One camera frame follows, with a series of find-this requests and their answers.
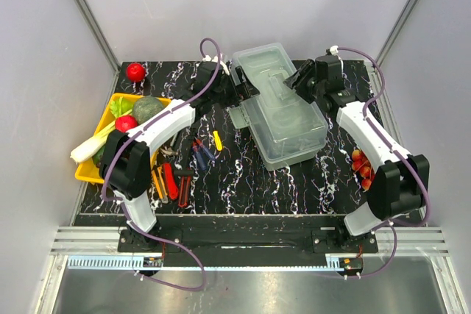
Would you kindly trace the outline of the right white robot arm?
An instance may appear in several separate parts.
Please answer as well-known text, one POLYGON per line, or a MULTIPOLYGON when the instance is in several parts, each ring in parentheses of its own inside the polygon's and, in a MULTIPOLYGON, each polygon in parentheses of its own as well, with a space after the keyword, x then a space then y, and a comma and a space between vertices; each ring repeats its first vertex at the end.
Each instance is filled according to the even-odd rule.
POLYGON ((376 120, 369 106, 380 98, 376 94, 365 101, 346 88, 340 46, 331 46, 324 56, 306 60, 285 80, 303 100, 316 103, 336 119, 365 153, 375 175, 366 192, 366 202, 343 219, 343 229, 334 237, 345 252, 361 243, 361 236, 385 224, 405 225, 405 214, 425 209, 419 225, 428 222, 431 202, 428 195, 430 163, 422 155, 413 155, 402 147, 376 120))

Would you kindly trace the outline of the clear grey plastic toolbox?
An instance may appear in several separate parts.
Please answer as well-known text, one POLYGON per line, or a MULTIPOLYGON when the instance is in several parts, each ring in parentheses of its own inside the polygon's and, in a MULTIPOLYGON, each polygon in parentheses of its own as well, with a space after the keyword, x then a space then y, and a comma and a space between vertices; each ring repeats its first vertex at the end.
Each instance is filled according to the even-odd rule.
POLYGON ((315 157, 327 142, 328 123, 321 110, 283 81, 296 68, 280 43, 233 54, 232 67, 244 69, 246 83, 260 94, 228 110, 236 129, 248 128, 268 171, 315 157))

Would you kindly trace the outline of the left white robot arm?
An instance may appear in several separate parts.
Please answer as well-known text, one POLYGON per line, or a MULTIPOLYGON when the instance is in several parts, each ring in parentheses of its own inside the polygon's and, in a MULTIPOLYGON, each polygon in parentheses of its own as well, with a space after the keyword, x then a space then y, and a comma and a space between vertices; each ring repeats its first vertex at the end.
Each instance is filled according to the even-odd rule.
POLYGON ((260 94, 244 70, 231 74, 218 60, 199 64, 196 78, 162 111, 128 132, 111 132, 105 144, 99 175, 124 204, 127 223, 136 233, 134 243, 142 251, 157 248, 160 235, 147 189, 151 184, 151 156, 180 130, 193 125, 217 104, 222 108, 260 94))

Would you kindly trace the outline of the black claw hammer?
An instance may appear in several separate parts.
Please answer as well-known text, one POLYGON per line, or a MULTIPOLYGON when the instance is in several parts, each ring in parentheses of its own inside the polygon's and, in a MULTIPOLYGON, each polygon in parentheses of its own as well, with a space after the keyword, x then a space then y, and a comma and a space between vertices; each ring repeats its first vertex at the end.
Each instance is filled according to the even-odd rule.
POLYGON ((168 154, 179 156, 180 144, 182 142, 182 139, 188 135, 190 128, 196 128, 195 140, 197 139, 197 132, 199 129, 200 121, 201 118, 203 118, 204 116, 205 114, 202 113, 200 109, 196 109, 194 120, 190 124, 186 124, 185 126, 179 128, 175 133, 173 133, 171 137, 163 144, 163 149, 165 149, 168 154))

